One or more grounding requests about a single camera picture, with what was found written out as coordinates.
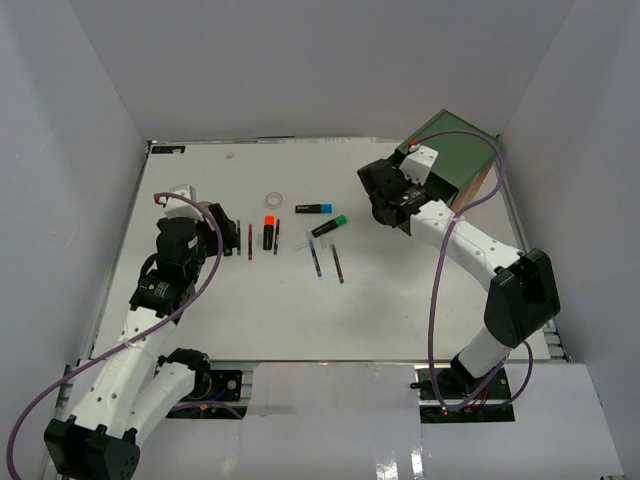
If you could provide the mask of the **green cap black highlighter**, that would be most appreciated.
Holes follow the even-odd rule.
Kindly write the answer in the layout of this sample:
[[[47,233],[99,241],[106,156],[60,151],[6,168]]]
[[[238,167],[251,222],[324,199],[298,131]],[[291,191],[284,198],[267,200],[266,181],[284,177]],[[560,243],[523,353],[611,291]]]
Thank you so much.
[[[345,215],[339,215],[334,217],[333,219],[323,223],[322,225],[314,228],[311,231],[311,235],[314,238],[319,238],[331,231],[338,229],[341,226],[344,226],[347,223],[347,218]]]

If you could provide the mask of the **orange cap black highlighter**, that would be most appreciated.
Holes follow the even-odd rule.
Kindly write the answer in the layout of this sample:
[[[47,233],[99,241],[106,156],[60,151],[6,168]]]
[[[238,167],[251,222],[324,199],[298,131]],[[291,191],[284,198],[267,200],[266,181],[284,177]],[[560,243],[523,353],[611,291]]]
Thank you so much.
[[[275,217],[273,215],[266,215],[263,223],[263,239],[262,249],[271,250],[273,248],[274,233],[275,233]]]

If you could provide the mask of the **blue cap black highlighter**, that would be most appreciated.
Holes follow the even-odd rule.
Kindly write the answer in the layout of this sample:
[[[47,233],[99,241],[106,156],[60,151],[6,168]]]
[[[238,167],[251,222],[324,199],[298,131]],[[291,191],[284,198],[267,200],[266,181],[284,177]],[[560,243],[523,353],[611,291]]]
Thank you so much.
[[[333,206],[328,203],[300,204],[294,208],[296,214],[330,214]]]

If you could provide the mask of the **purple pen refill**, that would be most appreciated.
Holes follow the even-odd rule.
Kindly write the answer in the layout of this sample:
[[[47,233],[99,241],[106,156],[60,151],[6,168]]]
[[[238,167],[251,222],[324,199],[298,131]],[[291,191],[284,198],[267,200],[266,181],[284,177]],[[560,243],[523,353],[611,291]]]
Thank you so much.
[[[275,223],[275,230],[274,230],[274,241],[273,241],[273,254],[277,255],[278,254],[278,248],[279,248],[279,237],[280,237],[280,218],[276,219],[276,223]]]

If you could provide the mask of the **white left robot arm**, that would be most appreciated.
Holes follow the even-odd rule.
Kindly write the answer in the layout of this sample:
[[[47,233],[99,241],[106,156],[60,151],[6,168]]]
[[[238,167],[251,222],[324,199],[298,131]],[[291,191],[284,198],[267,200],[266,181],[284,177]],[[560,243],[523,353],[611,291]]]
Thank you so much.
[[[53,419],[44,442],[58,474],[72,479],[129,479],[154,428],[184,397],[211,387],[201,368],[206,354],[160,349],[186,307],[206,288],[199,279],[209,257],[238,244],[236,225],[217,204],[166,209],[157,223],[156,251],[143,266],[129,300],[115,351],[67,419]]]

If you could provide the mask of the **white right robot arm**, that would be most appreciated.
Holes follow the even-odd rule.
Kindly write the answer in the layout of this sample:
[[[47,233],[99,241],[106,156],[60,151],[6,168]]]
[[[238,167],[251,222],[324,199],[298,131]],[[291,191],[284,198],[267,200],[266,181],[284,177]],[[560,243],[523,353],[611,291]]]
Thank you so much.
[[[500,243],[387,159],[357,175],[379,223],[438,248],[440,261],[451,259],[485,290],[480,331],[431,383],[434,391],[477,397],[499,362],[560,312],[550,257],[537,248],[523,252]]]

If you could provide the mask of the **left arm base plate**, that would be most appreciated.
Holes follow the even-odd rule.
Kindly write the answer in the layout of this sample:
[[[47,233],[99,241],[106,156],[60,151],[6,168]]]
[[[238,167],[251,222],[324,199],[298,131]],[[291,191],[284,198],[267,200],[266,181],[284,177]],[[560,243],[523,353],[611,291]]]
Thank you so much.
[[[210,370],[196,378],[194,390],[166,417],[188,420],[241,420],[247,412],[241,370]]]

